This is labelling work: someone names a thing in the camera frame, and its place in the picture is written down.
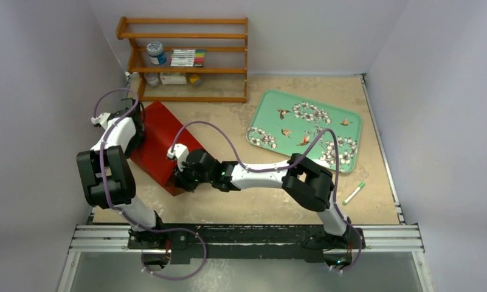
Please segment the red paper bag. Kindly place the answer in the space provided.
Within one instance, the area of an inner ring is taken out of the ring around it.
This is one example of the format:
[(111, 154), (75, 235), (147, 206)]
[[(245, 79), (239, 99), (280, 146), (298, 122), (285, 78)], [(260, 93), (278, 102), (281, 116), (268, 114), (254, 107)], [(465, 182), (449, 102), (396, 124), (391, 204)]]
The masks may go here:
[(161, 102), (153, 102), (145, 107), (143, 125), (144, 140), (132, 152), (131, 160), (170, 195), (184, 193), (184, 189), (174, 185), (176, 161), (167, 158), (167, 150), (182, 128), (182, 123)]

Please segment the green floral tray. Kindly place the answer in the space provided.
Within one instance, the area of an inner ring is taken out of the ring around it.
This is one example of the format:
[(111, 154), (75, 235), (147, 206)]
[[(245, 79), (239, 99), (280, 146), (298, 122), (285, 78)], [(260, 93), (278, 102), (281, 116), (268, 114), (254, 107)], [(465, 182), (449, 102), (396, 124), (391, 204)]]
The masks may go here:
[(341, 173), (354, 170), (362, 118), (358, 113), (274, 89), (263, 95), (247, 129), (247, 141), (282, 155), (304, 153), (314, 138), (325, 133), (307, 157)]

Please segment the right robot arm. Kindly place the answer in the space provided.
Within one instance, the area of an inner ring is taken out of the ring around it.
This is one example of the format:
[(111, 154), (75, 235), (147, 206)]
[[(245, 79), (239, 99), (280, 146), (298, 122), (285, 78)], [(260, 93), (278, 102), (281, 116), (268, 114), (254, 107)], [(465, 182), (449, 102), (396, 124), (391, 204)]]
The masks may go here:
[(301, 207), (318, 215), (331, 246), (340, 248), (350, 241), (350, 221), (334, 199), (332, 173), (299, 153), (276, 163), (243, 164), (220, 162), (203, 149), (189, 151), (177, 144), (168, 149), (167, 158), (176, 161), (173, 177), (178, 188), (192, 192), (200, 184), (210, 184), (221, 192), (282, 189)]

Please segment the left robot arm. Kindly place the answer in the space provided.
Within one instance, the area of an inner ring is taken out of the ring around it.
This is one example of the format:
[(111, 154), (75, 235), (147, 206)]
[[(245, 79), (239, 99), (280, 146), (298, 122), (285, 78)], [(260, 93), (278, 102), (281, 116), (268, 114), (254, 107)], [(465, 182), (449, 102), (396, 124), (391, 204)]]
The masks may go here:
[(118, 212), (129, 224), (130, 248), (161, 248), (167, 240), (159, 215), (136, 195), (136, 181), (128, 160), (144, 141), (141, 105), (125, 98), (114, 113), (92, 117), (104, 133), (90, 150), (76, 157), (81, 185), (92, 207)]

